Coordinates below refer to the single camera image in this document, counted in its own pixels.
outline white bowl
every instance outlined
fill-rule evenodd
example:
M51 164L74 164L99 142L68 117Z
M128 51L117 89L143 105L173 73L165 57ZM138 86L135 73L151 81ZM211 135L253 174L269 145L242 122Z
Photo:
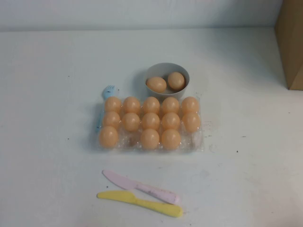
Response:
M175 90L170 89L168 85L168 81L167 81L168 75L172 72L179 72L184 76L185 86L181 91L176 92ZM149 87L147 87L146 81L151 77L161 77L166 81L167 88L163 93L155 92L151 90ZM185 89L188 86L189 74L183 67L176 65L174 63L159 63L151 66L147 70L146 74L144 75L144 82L149 96L153 96L159 100L163 100L167 97L174 97L179 100L183 96Z

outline clear plastic egg tray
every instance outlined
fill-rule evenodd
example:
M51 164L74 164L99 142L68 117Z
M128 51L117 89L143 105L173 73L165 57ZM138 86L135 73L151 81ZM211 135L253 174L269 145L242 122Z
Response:
M194 97L198 103L199 103L199 106L201 107L200 105L200 99L198 97ZM143 112L143 103L144 103L144 100L140 100L140 105L141 105L141 108L140 108L140 113L138 114L139 117L140 117L140 127L137 131L133 131L133 132L129 132L127 130L124 129L123 125L122 125L122 118L124 116L124 111L123 111L123 107L121 108L121 112L119 113L119 116L120 116L120 124L119 124L119 127L117 128L117 132L118 132L118 142L117 144L115 145L115 147L113 148L103 148L101 145L100 145L100 142L99 142L99 134L102 130L102 123L101 125L97 126L100 128L100 130L98 131L98 136L97 136L97 147L100 149L100 150L120 150L120 151L123 151L123 150L138 150L138 151L141 151L141 152L181 152L181 153L186 153L186 152L192 152L192 151L203 151L203 148L204 148L204 137L203 137L203 133L202 133L202 118L201 118L201 114L200 114L200 109L198 111L198 115L200 117L200 120L201 120L201 123L200 123L200 126L197 128L197 131L195 132L192 132L192 133L189 133L187 132L186 128L185 128L185 125L182 121L182 117L183 117L183 112L182 112L182 108L181 108L181 103L184 99L181 99L179 100L179 112L178 112L178 116L180 118L180 125L179 125L179 128L177 129L177 131L179 132L180 136L181 136L181 142L180 142L180 145L177 149L175 150L167 150L163 147L162 143L161 143L161 136L162 136L162 133L164 132L163 130L163 127L162 127L162 117L163 117L163 111L162 111L162 102L160 102L160 111L159 111L159 118L160 118L160 126L159 126L159 129L157 130L158 134L159 134L159 137L160 137L160 142L157 146L156 149L154 150L145 150L142 145L141 145L141 142L140 142L140 136L142 134L142 131L143 131L143 128L142 128L142 118L144 116L144 112ZM101 116L104 116L104 109L101 110L102 113L101 113Z

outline knife handle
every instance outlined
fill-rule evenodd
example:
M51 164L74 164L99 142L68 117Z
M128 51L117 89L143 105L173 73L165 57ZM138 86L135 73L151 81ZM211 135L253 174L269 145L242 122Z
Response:
M152 202L152 201L140 200L140 199L136 199L134 204L176 218L181 217L183 215L182 208L180 206L176 206L172 204Z
M177 194L164 189L155 188L146 184L138 183L136 185L136 189L139 189L142 192L146 192L147 194L153 197L156 197L162 201L171 204L176 204L180 201L180 197Z

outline plastic egg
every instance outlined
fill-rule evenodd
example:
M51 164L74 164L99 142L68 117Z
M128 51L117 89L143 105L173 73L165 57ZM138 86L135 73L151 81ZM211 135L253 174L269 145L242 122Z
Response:
M142 118L143 129L155 129L158 130L160 125L160 118L155 113L147 113Z
M166 98L162 103L162 110L164 114L173 112L178 113L179 112L179 102L177 99L173 97Z
M154 129L146 129L142 132L140 141L144 149L156 149L159 145L159 134Z
M116 113L120 113L121 100L114 96L107 98L104 103L104 110L106 112L115 111Z
M182 101L181 104L182 112L184 114L189 112L199 112L199 102L194 97L187 97Z
M182 117L182 121L188 132L195 132L201 124L200 117L197 113L189 112Z
M161 77L152 77L149 78L146 82L146 85L153 91L162 93L166 89L166 82Z
M120 116L115 111L106 112L103 120L102 126L112 126L115 129L119 127L120 124Z
M127 113L122 118L122 125L127 131L136 131L140 126L140 118L135 113Z
M178 129L180 125L180 118L176 113L167 113L162 117L163 129Z
M135 97L127 97L123 102L123 110L125 113L138 114L140 111L140 102Z
M99 143L104 148L113 148L118 142L118 132L112 126L105 126L99 134Z
M168 77L169 86L174 90L182 90L185 86L184 76L179 72L172 72Z
M160 110L160 103L155 97L148 97L143 103L144 113L156 113Z
M181 142L181 136L175 129L167 129L163 132L161 137L163 147L167 150L177 149Z

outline pink knife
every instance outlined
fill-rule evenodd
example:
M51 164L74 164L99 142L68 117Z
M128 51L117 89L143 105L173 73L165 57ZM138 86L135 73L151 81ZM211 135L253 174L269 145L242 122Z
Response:
M126 190L135 188L171 204L176 204L180 200L180 197L173 192L155 188L137 181L130 180L127 177L120 176L110 170L104 169L102 173L109 181L119 186L120 188Z

